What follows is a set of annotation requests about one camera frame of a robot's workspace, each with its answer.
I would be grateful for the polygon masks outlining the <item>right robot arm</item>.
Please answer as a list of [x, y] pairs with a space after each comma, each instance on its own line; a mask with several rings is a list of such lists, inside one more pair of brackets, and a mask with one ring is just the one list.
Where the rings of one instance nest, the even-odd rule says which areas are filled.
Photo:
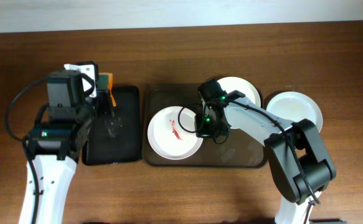
[[308, 119], [292, 122], [279, 118], [243, 93], [199, 90], [204, 109], [196, 132], [215, 139], [236, 127], [263, 146], [273, 181], [281, 193], [275, 223], [309, 223], [319, 195], [336, 177], [336, 168], [319, 135]]

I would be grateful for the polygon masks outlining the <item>white plate red stain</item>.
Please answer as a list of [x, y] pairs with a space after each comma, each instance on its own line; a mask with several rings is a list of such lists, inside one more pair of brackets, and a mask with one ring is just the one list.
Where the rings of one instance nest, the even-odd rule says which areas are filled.
[[154, 152], [165, 159], [182, 160], [195, 154], [203, 143], [194, 133], [195, 113], [181, 106], [157, 112], [148, 124], [148, 142]]

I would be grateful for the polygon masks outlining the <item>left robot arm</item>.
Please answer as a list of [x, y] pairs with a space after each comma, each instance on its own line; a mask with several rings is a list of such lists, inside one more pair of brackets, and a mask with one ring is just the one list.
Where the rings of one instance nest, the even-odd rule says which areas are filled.
[[22, 140], [27, 185], [19, 223], [62, 222], [80, 151], [88, 147], [88, 132], [116, 105], [112, 86], [111, 73], [89, 77], [78, 70], [61, 70], [48, 76], [49, 101]]

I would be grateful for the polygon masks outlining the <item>green orange sponge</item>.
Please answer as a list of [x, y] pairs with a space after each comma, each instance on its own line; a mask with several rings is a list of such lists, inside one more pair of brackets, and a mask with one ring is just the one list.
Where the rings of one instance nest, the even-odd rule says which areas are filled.
[[116, 101], [115, 101], [114, 96], [113, 96], [113, 94], [111, 92], [112, 87], [113, 87], [113, 74], [112, 73], [99, 73], [98, 77], [99, 77], [99, 79], [96, 82], [97, 90], [105, 91], [107, 96], [108, 96], [110, 105], [112, 107], [115, 107], [116, 106]]

